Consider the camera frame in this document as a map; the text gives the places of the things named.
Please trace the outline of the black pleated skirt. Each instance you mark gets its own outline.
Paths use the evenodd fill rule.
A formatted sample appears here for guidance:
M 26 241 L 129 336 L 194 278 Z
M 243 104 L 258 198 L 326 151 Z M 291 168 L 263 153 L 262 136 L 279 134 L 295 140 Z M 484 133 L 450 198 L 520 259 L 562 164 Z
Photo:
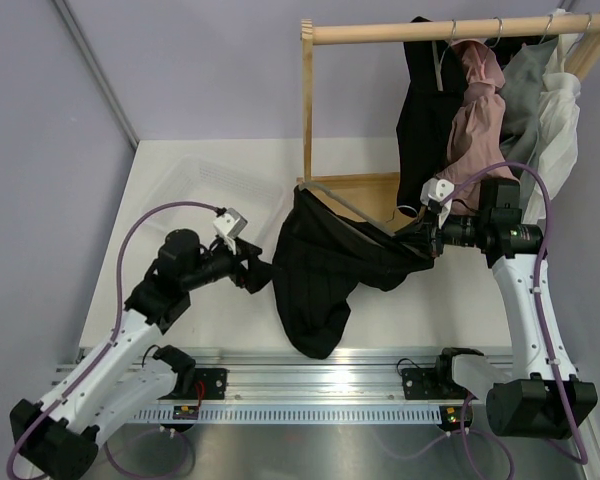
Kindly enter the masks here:
M 368 222 L 336 214 L 310 190 L 295 187 L 272 259 L 275 304 L 292 346 L 312 359 L 339 344 L 360 284 L 386 292 L 434 260 L 401 246 Z

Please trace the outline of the metal skirt hanger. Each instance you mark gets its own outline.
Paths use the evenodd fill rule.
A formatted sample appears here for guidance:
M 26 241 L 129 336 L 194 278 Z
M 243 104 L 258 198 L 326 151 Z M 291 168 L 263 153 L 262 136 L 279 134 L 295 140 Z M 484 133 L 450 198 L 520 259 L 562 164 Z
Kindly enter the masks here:
M 415 221 L 397 208 L 398 181 L 393 179 L 298 183 L 334 213 L 357 222 L 368 222 L 390 235 Z

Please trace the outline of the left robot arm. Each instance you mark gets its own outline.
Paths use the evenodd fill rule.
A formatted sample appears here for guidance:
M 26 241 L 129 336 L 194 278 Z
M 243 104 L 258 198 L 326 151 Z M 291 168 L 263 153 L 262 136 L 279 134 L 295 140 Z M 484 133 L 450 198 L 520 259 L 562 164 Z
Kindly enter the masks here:
M 205 249 L 188 229 L 169 233 L 142 281 L 119 301 L 114 327 L 83 361 L 38 402 L 10 413 L 15 452 L 52 479 L 79 479 L 109 438 L 142 407 L 161 397 L 188 396 L 195 360 L 160 348 L 136 374 L 132 363 L 190 307 L 191 291 L 230 279 L 250 293 L 270 279 L 262 250 L 240 238 L 216 237 Z

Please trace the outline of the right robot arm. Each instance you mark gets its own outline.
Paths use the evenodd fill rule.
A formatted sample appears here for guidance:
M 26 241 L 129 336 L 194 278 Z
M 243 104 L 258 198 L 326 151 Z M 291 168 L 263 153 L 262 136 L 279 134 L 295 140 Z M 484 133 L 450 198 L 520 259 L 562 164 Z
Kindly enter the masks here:
M 454 215 L 454 184 L 432 178 L 421 191 L 426 208 L 413 237 L 431 256 L 444 246 L 477 248 L 486 258 L 505 307 L 512 345 L 510 373 L 470 348 L 447 347 L 436 359 L 434 384 L 446 396 L 470 393 L 484 401 L 492 432 L 503 437 L 566 440 L 598 401 L 579 379 L 561 339 L 548 288 L 548 262 L 537 225 L 525 224 L 519 185 L 486 178 L 475 215 Z

